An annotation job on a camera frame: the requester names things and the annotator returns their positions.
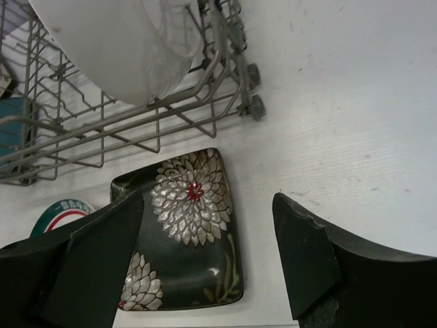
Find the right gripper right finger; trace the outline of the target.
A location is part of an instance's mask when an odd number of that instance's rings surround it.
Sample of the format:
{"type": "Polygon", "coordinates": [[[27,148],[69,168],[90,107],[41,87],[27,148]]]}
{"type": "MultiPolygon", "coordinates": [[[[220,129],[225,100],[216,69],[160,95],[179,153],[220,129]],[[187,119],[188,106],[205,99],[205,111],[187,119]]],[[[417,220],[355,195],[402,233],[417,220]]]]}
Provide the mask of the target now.
{"type": "Polygon", "coordinates": [[[436,259],[393,249],[272,200],[292,318],[301,327],[435,327],[436,259]]]}

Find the black floral square plate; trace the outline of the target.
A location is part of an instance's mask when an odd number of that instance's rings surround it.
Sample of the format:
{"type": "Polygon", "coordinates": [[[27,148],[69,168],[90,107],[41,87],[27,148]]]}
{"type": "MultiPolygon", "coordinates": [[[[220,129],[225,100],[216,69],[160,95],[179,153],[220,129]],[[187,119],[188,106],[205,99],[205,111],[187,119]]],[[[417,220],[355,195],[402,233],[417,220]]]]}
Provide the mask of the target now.
{"type": "Polygon", "coordinates": [[[210,308],[244,294],[238,224],[221,153],[204,148],[122,174],[111,199],[138,191],[141,228],[118,307],[210,308]]]}

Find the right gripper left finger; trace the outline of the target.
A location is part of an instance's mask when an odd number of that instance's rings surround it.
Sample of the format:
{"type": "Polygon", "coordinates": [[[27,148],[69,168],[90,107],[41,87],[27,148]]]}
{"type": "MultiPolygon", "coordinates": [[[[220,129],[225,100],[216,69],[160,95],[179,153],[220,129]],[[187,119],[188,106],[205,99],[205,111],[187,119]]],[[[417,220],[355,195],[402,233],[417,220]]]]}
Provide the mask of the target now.
{"type": "Polygon", "coordinates": [[[112,327],[143,210],[132,192],[1,248],[1,326],[112,327]]]}

